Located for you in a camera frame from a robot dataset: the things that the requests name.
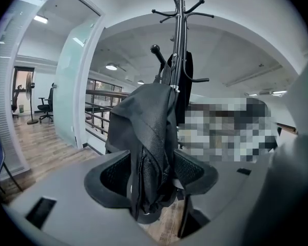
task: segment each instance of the round ceiling lamp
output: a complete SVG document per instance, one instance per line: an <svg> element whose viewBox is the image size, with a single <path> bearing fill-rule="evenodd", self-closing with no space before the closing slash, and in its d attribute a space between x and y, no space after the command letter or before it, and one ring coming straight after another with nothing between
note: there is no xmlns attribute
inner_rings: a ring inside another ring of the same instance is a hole
<svg viewBox="0 0 308 246"><path fill-rule="evenodd" d="M118 69L117 66L113 63L108 63L106 65L106 68L109 69L109 70L117 70Z"/></svg>

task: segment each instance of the standing fan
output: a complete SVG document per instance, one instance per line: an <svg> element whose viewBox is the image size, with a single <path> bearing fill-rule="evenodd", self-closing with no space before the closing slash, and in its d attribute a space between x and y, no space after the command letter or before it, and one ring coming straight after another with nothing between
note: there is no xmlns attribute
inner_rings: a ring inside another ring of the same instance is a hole
<svg viewBox="0 0 308 246"><path fill-rule="evenodd" d="M38 123L39 120L38 119L33 119L33 115L32 115L32 89L34 88L35 84L32 82L32 72L28 72L27 73L27 77L26 77L26 98L28 100L30 100L30 106L31 106L31 119L28 120L26 122L26 124L30 125L30 124L35 124Z"/></svg>

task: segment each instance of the metal railing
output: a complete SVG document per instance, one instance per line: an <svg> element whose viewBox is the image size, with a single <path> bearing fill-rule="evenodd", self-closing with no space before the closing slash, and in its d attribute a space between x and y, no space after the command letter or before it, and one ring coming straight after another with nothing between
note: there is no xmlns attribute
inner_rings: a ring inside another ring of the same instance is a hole
<svg viewBox="0 0 308 246"><path fill-rule="evenodd" d="M106 91L106 90L86 90L86 95L115 97L115 98L119 98L120 101L122 101L129 95L129 93ZM89 105L89 106L85 107L85 113L87 115L91 116L91 122L89 122L87 119L85 119L86 124L90 125L91 128L95 128L95 129L101 131L102 134L104 134L104 133L108 134L108 131L104 128L104 122L109 123L110 120L107 119L107 118L104 118L104 113L110 112L110 110L113 107L112 106L98 105L98 104L87 102L87 101L86 101L86 104ZM101 127L94 123L95 118L101 120ZM91 131L87 128L86 128L86 131L88 133L90 133L91 135L93 135L94 137L100 139L101 141L106 142L106 139L102 138L100 135L95 134L93 131Z"/></svg>

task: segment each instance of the floor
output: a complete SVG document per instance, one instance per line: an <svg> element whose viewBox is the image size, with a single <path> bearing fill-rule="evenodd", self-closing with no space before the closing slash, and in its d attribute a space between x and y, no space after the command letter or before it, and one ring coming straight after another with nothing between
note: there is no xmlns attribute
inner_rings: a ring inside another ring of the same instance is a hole
<svg viewBox="0 0 308 246"><path fill-rule="evenodd" d="M65 144L55 133L54 123L47 118L33 125L26 124L30 116L14 118L16 134L30 170L15 179L23 190L44 178L50 171L71 163L98 157L90 148L77 150ZM14 183L7 179L0 183L6 194L1 193L4 202L9 203L20 193ZM169 208L162 210L158 221L140 226L160 245L168 245L179 238L184 201L176 200Z"/></svg>

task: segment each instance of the ceiling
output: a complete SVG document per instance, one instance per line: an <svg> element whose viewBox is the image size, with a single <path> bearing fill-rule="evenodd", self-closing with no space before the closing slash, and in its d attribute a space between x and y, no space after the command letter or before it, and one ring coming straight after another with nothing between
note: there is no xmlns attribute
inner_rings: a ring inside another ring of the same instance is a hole
<svg viewBox="0 0 308 246"><path fill-rule="evenodd" d="M27 32L41 34L52 32L66 39L70 31L82 24L86 19L98 17L80 0L48 0L37 13L48 18L48 23L33 20Z"/></svg>
<svg viewBox="0 0 308 246"><path fill-rule="evenodd" d="M193 84L193 94L227 97L235 92L243 95L283 90L293 82L292 76L276 60L252 43L215 28L194 24L188 27L187 49L193 55L194 78L210 78L208 83ZM170 38L174 29L174 24L163 23L106 38L96 47L91 70L135 86L140 79L151 83L160 65L150 46L159 45L167 60L173 50ZM109 62L127 72L107 70L105 66Z"/></svg>

